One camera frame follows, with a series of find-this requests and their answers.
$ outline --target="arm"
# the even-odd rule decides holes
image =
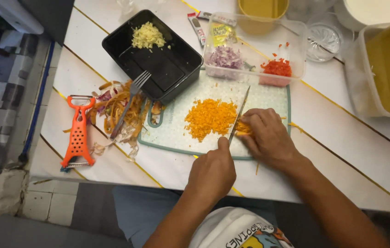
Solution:
[[[192,235],[236,180],[228,140],[221,137],[218,149],[195,160],[189,182],[170,213],[157,226],[143,248],[186,248]]]
[[[249,110],[241,121],[253,129],[254,138],[240,136],[252,155],[287,176],[336,246],[390,247],[368,217],[299,153],[273,109]]]

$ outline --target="yellow cup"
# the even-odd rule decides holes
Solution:
[[[266,34],[272,29],[271,21],[252,17],[279,19],[286,13],[289,3],[289,0],[238,0],[239,13],[248,16],[247,19],[240,18],[238,25],[248,34]]]

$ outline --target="cutting board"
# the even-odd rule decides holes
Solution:
[[[188,124],[184,119],[192,106],[196,105],[194,101],[197,100],[221,99],[225,102],[233,101],[239,108],[248,86],[251,86],[251,88],[242,113],[252,108],[273,108],[281,117],[286,117],[282,121],[288,129],[288,133],[290,133],[290,126],[288,125],[290,123],[289,87],[259,85],[258,82],[258,76],[248,75],[240,81],[234,81],[210,77],[205,74],[204,70],[201,70],[198,80],[172,103],[168,104],[164,111],[161,111],[158,125],[151,123],[150,110],[152,108],[149,108],[148,116],[144,122],[145,128],[138,136],[139,143],[190,155],[201,155],[209,150],[217,149],[217,142],[221,135],[210,133],[200,143],[198,139],[192,138],[189,130],[184,129],[184,126]],[[234,159],[253,159],[237,137],[234,137],[231,142],[230,152]]]

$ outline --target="knife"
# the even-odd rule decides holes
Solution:
[[[236,116],[235,123],[233,123],[233,127],[231,128],[231,132],[230,132],[230,135],[228,137],[228,145],[229,146],[231,144],[231,140],[232,140],[233,136],[235,136],[236,127],[238,126],[239,118],[241,117],[242,110],[244,109],[244,105],[246,104],[247,97],[249,96],[249,92],[250,92],[250,86],[247,89],[246,95],[244,97],[244,101],[242,102],[241,107],[239,108],[239,112],[238,112],[238,115]]]

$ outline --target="orange peeler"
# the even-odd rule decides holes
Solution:
[[[77,106],[72,104],[72,99],[81,99],[89,100],[90,104],[84,106]],[[65,158],[60,163],[64,169],[82,167],[82,166],[92,166],[95,160],[91,157],[88,151],[87,144],[87,132],[86,132],[86,110],[92,108],[95,104],[95,98],[92,96],[82,96],[82,95],[70,95],[67,98],[68,105],[76,110],[74,114],[74,119],[72,120],[72,128],[69,134],[69,145],[66,151]],[[74,157],[82,156],[86,162],[71,162],[71,159]]]

